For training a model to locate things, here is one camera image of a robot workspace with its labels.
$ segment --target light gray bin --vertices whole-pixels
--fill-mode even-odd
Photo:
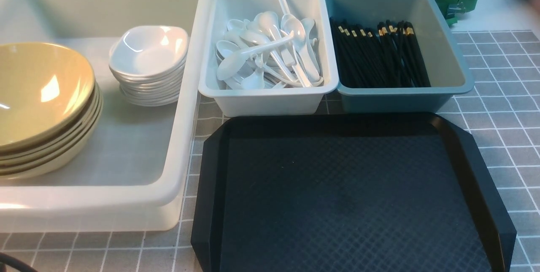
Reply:
[[[434,0],[326,0],[336,20],[376,28],[387,19],[415,28],[426,63],[429,88],[348,88],[341,83],[347,113],[436,112],[453,95],[474,87],[474,79]]]

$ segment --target white plastic spoon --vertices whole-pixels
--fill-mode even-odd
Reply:
[[[243,30],[246,28],[246,24],[238,19],[231,19],[227,22],[227,30]]]
[[[300,62],[298,61],[298,54],[297,49],[293,46],[293,54],[294,54],[294,60],[295,64],[293,65],[294,73],[298,76],[300,83],[302,83],[303,87],[313,87],[313,84],[309,80],[308,76],[305,74],[304,69],[300,65]]]
[[[298,80],[296,81],[288,80],[287,78],[281,76],[278,72],[276,72],[274,69],[272,69],[271,67],[267,65],[262,66],[262,68],[264,68],[265,73],[268,73],[270,76],[277,78],[281,82],[290,84],[293,87],[303,87],[302,83],[298,82]],[[321,77],[317,82],[313,83],[313,86],[314,87],[320,86],[322,82],[324,82],[324,79]]]
[[[259,25],[256,22],[249,22],[249,24],[247,25],[247,29],[252,30],[254,32],[262,33],[261,28],[259,27]]]
[[[223,40],[231,41],[232,43],[236,44],[240,48],[248,48],[247,44],[245,44],[242,39],[240,38],[241,30],[229,30],[225,33],[223,36]]]
[[[315,26],[315,20],[311,18],[304,18],[300,22],[302,22],[302,25],[305,29],[305,36],[307,39],[309,39],[309,33]],[[307,51],[309,53],[309,56],[311,57],[311,60],[313,61],[313,65],[315,65],[315,68],[317,69],[317,72],[321,74],[321,68],[319,67],[319,63],[317,62],[317,56],[315,55],[315,52],[313,51],[313,45],[311,44],[311,41],[309,41],[309,45],[307,46]]]
[[[281,33],[279,32],[279,19],[278,15],[273,11],[265,11],[264,13],[257,16],[257,24],[262,29],[264,35],[272,38],[274,40],[281,39]],[[283,58],[283,62],[286,66],[291,66],[294,64],[293,55],[289,52],[286,46],[283,46],[279,53]]]
[[[272,88],[285,88],[287,86],[287,84],[283,81],[280,81],[278,83],[276,83],[276,85]]]
[[[249,43],[254,43],[256,45],[264,45],[265,43],[270,43],[270,39],[268,39],[267,36],[264,34],[261,34],[259,32],[254,32],[252,30],[245,30],[240,34],[241,39],[246,40]],[[276,62],[280,70],[283,72],[285,77],[287,77],[289,80],[294,81],[295,77],[287,68],[287,65],[283,62],[280,55],[278,54],[277,50],[270,51],[270,56],[272,56],[272,59]]]
[[[285,31],[283,31],[283,28],[281,28],[280,32],[281,32],[281,35],[282,35],[282,36],[286,36],[286,35],[287,35],[287,33],[286,33]],[[308,42],[309,42],[309,44],[311,44],[312,48],[315,48],[315,46],[317,45],[317,41],[318,41],[317,38],[313,38],[313,39],[309,39]]]
[[[283,17],[281,17],[281,29],[284,30],[285,28],[283,27],[283,24],[287,21],[287,19],[289,18],[296,18],[295,16],[291,15],[291,14],[285,14],[283,15]]]
[[[283,11],[284,14],[290,14],[291,10],[289,9],[289,4],[287,3],[287,0],[278,0],[279,5],[281,6],[281,11]]]
[[[283,28],[285,32],[294,35],[293,47],[300,55],[302,63],[304,65],[305,73],[307,74],[310,81],[318,81],[321,77],[317,68],[313,64],[311,57],[308,52],[308,43],[306,42],[305,29],[303,28],[302,22],[296,17],[290,17],[285,22],[283,22]]]
[[[227,78],[230,78],[234,76],[240,68],[243,66],[243,64],[246,62],[247,59],[249,59],[252,55],[263,53],[264,51],[271,51],[273,49],[276,49],[277,47],[280,47],[281,45],[284,45],[286,43],[289,43],[291,40],[293,40],[294,34],[289,34],[280,40],[275,40],[270,43],[266,43],[263,45],[258,45],[254,47],[248,47],[241,49],[239,51],[235,51],[228,57],[226,57],[218,66],[218,72],[217,77],[219,80],[225,80]]]
[[[265,77],[262,68],[255,69],[255,72],[246,77],[240,83],[243,89],[262,89],[265,88]]]
[[[216,57],[221,63],[225,57],[228,57],[234,51],[238,51],[239,49],[240,48],[236,44],[230,41],[220,40],[218,41],[218,43],[216,43]],[[240,83],[243,79],[249,77],[251,74],[253,74],[253,70],[251,70],[249,66],[243,65],[240,70],[238,70],[237,74],[235,74],[231,78],[225,79],[224,82],[231,89],[242,89]]]

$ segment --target grid pattern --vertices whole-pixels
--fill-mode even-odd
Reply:
[[[444,118],[470,132],[518,231],[511,272],[540,272],[540,40],[530,31],[454,34],[476,86]],[[340,114],[337,93],[317,114]],[[180,222],[167,232],[0,233],[40,272],[200,272],[189,243],[204,140],[227,120],[201,98]]]

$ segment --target black cable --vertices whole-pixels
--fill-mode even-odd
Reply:
[[[6,253],[0,253],[0,263],[6,264],[19,272],[38,272],[38,270],[35,270],[31,266]]]

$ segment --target stack of white dishes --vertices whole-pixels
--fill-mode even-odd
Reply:
[[[123,98],[134,105],[156,107],[178,100],[189,36],[173,26],[137,26],[110,51],[109,68]]]
[[[0,46],[0,179],[71,161],[94,132],[103,97],[80,53],[49,43]]]

